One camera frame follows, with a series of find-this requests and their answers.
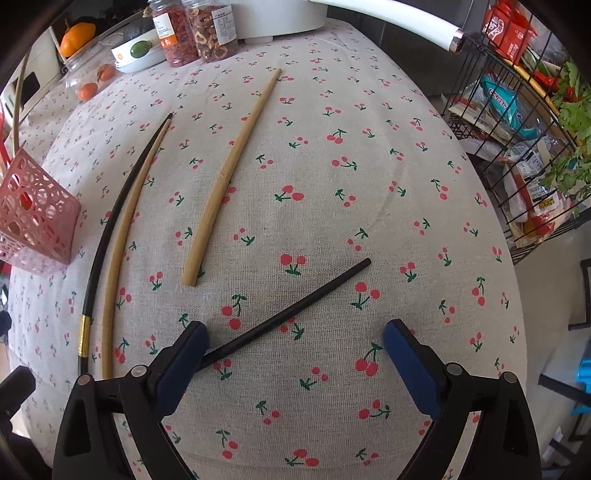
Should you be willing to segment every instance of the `jar label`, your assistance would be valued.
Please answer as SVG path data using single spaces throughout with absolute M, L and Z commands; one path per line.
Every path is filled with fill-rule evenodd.
M 177 36 L 174 34 L 173 24 L 168 14 L 155 17 L 154 26 L 156 27 L 156 33 L 163 48 L 172 47 L 178 43 Z
M 220 45 L 236 40 L 236 26 L 231 5 L 214 10 L 212 18 L 213 25 L 216 27 L 217 41 Z

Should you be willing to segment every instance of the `tablecloth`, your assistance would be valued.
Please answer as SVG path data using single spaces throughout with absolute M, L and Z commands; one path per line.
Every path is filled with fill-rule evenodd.
M 182 286 L 212 183 L 276 67 L 284 71 L 231 179 L 199 283 Z M 485 190 L 412 80 L 350 25 L 329 20 L 218 63 L 160 64 L 75 102 L 54 89 L 22 132 L 29 152 L 46 156 L 44 168 L 82 204 L 72 263 L 49 278 L 16 270 L 11 284 L 12 366 L 35 373 L 25 415 L 48 463 L 76 380 L 78 318 L 101 232 L 169 112 L 116 305 L 103 305 L 99 285 L 92 374 L 100 378 L 104 308 L 115 309 L 121 376 L 149 364 L 191 320 L 207 325 L 216 348 L 372 260 L 326 299 L 195 376 L 164 425 L 196 478 L 395 478 L 430 419 L 383 349 L 393 318 L 443 362 L 490 377 L 510 369 L 525 385 L 517 282 Z M 459 473 L 478 418 L 470 416 L 446 478 Z M 125 419 L 116 422 L 134 472 L 148 478 Z

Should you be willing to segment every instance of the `blue gripper pad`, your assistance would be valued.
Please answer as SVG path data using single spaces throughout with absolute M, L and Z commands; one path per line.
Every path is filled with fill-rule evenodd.
M 429 415 L 433 420 L 439 418 L 443 411 L 440 401 L 442 387 L 440 376 L 443 373 L 434 372 L 430 368 L 438 368 L 437 361 L 443 367 L 441 360 L 430 348 L 418 342 L 402 320 L 388 322 L 384 327 L 382 338 L 384 348 L 418 410 Z
M 157 401 L 154 406 L 154 414 L 159 419 L 172 415 L 177 409 L 189 382 L 201 363 L 203 355 L 209 348 L 207 328 L 200 322 L 195 323 L 198 324 L 197 328 L 184 341 L 181 349 L 171 360 L 170 365 L 156 386 Z M 181 334 L 177 342 L 182 341 L 182 336 L 183 334 Z

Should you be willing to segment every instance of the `orange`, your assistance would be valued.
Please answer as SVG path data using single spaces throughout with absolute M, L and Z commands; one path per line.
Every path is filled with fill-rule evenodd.
M 99 91 L 99 86 L 93 83 L 85 83 L 78 89 L 78 98 L 83 102 L 90 100 Z
M 92 23 L 78 23 L 66 30 L 61 39 L 60 53 L 64 57 L 71 57 L 92 40 L 96 33 L 96 26 Z
M 99 67 L 99 70 L 97 71 L 97 78 L 101 82 L 106 82 L 107 80 L 111 80 L 111 78 L 115 76 L 115 73 L 115 66 L 105 63 Z

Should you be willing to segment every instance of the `chopstick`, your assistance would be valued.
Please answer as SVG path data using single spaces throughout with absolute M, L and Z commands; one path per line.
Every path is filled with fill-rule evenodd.
M 199 220 L 199 224 L 195 229 L 195 235 L 193 237 L 193 243 L 191 244 L 191 249 L 189 251 L 189 257 L 187 258 L 184 265 L 183 277 L 181 279 L 181 283 L 183 285 L 194 287 L 197 283 L 199 267 L 201 267 L 205 249 L 207 248 L 209 237 L 212 234 L 213 225 L 216 221 L 220 205 L 222 204 L 222 199 L 226 193 L 226 189 L 228 188 L 232 174 L 236 169 L 238 160 L 240 160 L 242 150 L 244 149 L 244 146 L 251 135 L 252 129 L 256 124 L 256 120 L 258 119 L 263 106 L 269 98 L 269 94 L 271 93 L 271 90 L 273 90 L 279 75 L 281 75 L 281 69 L 275 70 L 271 76 L 271 80 L 269 80 L 265 89 L 262 91 L 261 96 L 256 101 L 251 114 L 248 116 L 248 120 L 240 130 L 238 139 L 235 140 L 228 157 L 222 164 L 222 168 L 220 169 L 217 179 L 213 184 L 212 192 L 209 194 L 209 198 L 207 199 L 201 220 Z
M 164 127 L 164 124 L 167 120 L 170 120 L 173 117 L 173 114 L 168 114 L 164 122 L 160 125 L 156 133 L 152 136 L 148 145 L 144 148 L 143 152 L 138 158 L 138 161 L 135 163 L 134 167 L 129 172 L 127 180 L 123 184 L 123 188 L 119 192 L 119 196 L 115 200 L 115 204 L 111 209 L 111 215 L 109 220 L 107 220 L 107 224 L 105 225 L 105 229 L 103 230 L 103 234 L 100 237 L 99 245 L 96 248 L 95 258 L 92 261 L 92 266 L 90 268 L 90 274 L 88 276 L 88 283 L 86 284 L 86 293 L 84 296 L 84 304 L 82 306 L 82 315 L 80 316 L 80 332 L 78 335 L 78 375 L 83 375 L 88 373 L 88 349 L 90 344 L 90 325 L 92 324 L 92 311 L 95 308 L 95 300 L 96 300 L 96 290 L 99 284 L 99 277 L 100 271 L 103 268 L 103 262 L 105 260 L 105 255 L 107 248 L 109 246 L 109 241 L 111 240 L 111 235 L 113 234 L 113 229 L 115 228 L 115 223 L 117 222 L 117 218 L 123 208 L 123 203 L 127 198 L 129 190 L 133 182 L 135 181 L 136 177 L 139 174 L 139 171 L 142 169 L 142 166 L 145 163 L 148 154 L 152 148 L 154 142 L 158 138 L 158 134 Z
M 168 131 L 170 125 L 170 118 L 164 121 L 164 125 L 158 133 L 156 141 L 152 145 L 148 156 L 144 161 L 142 169 L 139 171 L 137 178 L 135 179 L 134 185 L 131 187 L 129 192 L 129 198 L 125 204 L 122 214 L 121 221 L 119 223 L 119 229 L 115 233 L 115 239 L 113 240 L 113 252 L 111 255 L 111 261 L 109 263 L 109 271 L 107 273 L 107 282 L 105 290 L 105 308 L 103 310 L 103 321 L 102 321 L 102 336 L 100 342 L 100 352 L 102 355 L 102 377 L 108 379 L 113 377 L 113 356 L 111 350 L 113 348 L 113 317 L 115 316 L 115 302 L 117 297 L 117 285 L 119 283 L 119 271 L 121 270 L 121 262 L 123 259 L 123 253 L 125 251 L 125 245 L 127 242 L 127 236 L 129 234 L 129 227 L 131 226 L 131 220 L 134 217 L 135 207 L 138 204 L 139 195 L 144 186 L 144 181 L 150 171 L 152 165 L 152 159 L 156 155 L 160 143 Z
M 333 290 L 340 287 L 347 280 L 350 280 L 359 272 L 361 272 L 364 268 L 370 265 L 371 260 L 369 258 L 362 260 L 357 265 L 354 265 L 346 272 L 341 273 L 341 275 L 329 281 L 326 285 L 323 285 L 317 290 L 314 290 L 312 293 L 306 295 L 303 299 L 287 307 L 285 310 L 282 310 L 278 314 L 273 315 L 273 317 L 271 317 L 270 319 L 265 320 L 260 325 L 257 325 L 256 327 L 236 337 L 234 340 L 230 340 L 228 343 L 225 343 L 221 347 L 216 348 L 215 350 L 209 352 L 207 355 L 204 355 L 204 357 L 201 360 L 201 364 L 197 369 L 197 372 L 213 365 L 215 362 L 219 362 L 223 358 L 232 355 L 234 352 L 236 352 L 243 346 L 248 345 L 254 340 L 260 338 L 267 332 L 273 330 L 273 328 L 281 325 L 282 323 L 285 323 L 288 319 L 295 317 L 297 314 L 308 308 L 313 303 L 327 296 Z

